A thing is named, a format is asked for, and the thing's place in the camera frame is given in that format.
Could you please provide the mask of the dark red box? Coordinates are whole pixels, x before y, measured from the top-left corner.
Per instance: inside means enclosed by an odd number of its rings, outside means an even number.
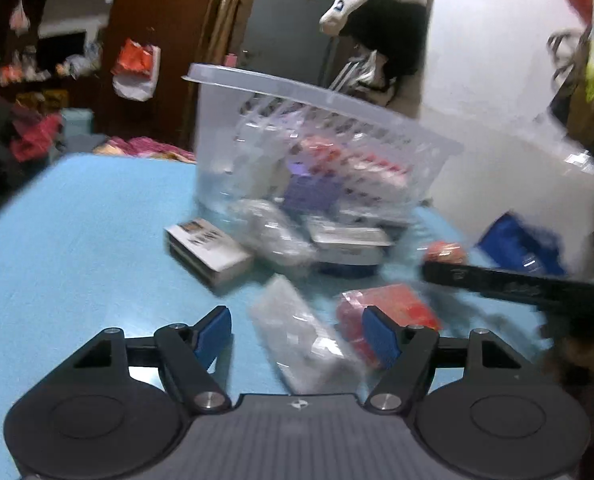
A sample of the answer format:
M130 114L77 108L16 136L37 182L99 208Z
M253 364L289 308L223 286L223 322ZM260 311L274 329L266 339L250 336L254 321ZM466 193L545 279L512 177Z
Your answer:
M440 321L431 308L404 284L343 292L336 309L337 330L364 363L374 370L382 368L382 363L364 336L362 314L369 306L378 307L399 326L423 325L441 330Z

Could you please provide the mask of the white tissue pack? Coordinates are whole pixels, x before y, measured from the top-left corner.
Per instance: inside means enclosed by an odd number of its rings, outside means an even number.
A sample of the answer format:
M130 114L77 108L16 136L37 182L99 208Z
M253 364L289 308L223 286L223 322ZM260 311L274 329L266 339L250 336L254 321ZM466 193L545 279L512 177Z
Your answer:
M359 358L286 276L273 275L248 313L290 392L355 393L360 388L364 367Z

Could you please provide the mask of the blue white pack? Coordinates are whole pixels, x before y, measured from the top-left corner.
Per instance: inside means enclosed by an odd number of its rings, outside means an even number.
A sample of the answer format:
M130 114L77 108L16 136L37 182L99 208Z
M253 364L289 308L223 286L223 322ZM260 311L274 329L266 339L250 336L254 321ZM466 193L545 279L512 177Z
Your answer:
M386 260L393 241L386 232L368 226L344 226L322 217L304 222L318 257L318 270L344 278L374 275Z

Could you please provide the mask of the white plastic laundry basket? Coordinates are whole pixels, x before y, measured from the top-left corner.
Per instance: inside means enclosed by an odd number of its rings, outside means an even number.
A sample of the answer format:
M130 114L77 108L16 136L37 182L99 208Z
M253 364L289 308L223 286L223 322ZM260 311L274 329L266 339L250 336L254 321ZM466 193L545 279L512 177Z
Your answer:
M458 142L392 110L268 74L194 64L198 203L239 200L342 223L404 226Z

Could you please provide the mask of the blue woven bag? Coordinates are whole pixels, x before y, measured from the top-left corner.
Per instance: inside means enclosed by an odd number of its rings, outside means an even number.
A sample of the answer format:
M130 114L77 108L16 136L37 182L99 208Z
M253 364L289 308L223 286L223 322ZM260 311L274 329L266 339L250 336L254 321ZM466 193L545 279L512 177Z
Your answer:
M502 214L482 234L477 247L500 269L548 276L566 276L562 239L551 230L532 226L513 211Z

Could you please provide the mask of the black white KENT box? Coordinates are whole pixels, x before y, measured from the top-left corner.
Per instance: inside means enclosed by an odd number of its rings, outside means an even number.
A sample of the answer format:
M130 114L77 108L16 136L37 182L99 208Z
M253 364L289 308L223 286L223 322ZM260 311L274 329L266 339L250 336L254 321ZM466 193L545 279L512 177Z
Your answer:
M237 280L254 263L254 254L205 219L164 230L169 248L211 286Z

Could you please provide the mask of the red candy bag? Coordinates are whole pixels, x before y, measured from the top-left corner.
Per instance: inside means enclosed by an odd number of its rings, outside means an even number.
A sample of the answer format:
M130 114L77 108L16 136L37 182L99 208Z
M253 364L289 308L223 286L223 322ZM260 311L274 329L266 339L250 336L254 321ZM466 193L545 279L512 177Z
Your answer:
M468 255L460 244L438 240L438 242L432 242L425 248L424 260L466 264Z

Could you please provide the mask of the pink floral bedding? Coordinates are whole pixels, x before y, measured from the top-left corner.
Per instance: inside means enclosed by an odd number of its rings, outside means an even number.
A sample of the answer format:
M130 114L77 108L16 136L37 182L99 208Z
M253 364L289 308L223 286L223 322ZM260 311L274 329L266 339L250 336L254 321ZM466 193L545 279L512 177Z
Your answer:
M133 158L149 158L175 160L184 164L194 164L195 155L192 152L178 148L171 144L160 143L147 136L123 140L114 136L97 148L93 153L96 155L122 156Z

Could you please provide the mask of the orange white hanging bag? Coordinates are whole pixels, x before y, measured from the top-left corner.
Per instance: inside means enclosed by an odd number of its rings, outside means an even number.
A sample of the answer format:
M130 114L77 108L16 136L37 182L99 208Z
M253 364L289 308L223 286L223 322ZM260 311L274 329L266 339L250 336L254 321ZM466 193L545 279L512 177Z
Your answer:
M127 39L111 71L114 93L135 102L150 100L158 84L160 54L160 47Z

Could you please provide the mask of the grey door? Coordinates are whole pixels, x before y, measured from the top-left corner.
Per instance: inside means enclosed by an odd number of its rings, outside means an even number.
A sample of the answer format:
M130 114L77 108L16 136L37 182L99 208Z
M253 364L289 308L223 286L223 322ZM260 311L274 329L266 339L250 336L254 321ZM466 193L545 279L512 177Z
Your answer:
M333 0L252 0L238 54L244 70L326 87L338 40L320 18Z

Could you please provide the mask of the white and black hanging jacket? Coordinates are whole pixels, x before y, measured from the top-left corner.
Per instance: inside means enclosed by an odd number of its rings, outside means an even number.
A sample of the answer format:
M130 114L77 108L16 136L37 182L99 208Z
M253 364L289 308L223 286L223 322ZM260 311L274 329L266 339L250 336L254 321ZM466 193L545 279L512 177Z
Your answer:
M347 92L385 106L423 64L432 0L333 0L318 21L331 37L362 51Z

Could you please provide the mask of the dark red wooden wardrobe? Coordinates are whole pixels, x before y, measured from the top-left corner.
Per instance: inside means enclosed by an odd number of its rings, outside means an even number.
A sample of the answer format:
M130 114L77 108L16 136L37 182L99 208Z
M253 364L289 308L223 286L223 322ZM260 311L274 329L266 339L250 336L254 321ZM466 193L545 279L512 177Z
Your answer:
M149 136L177 144L183 137L188 84L182 79L195 61L209 0L114 0L105 32L102 71L94 114L107 136ZM126 40L161 49L154 95L145 102L117 96L114 63Z

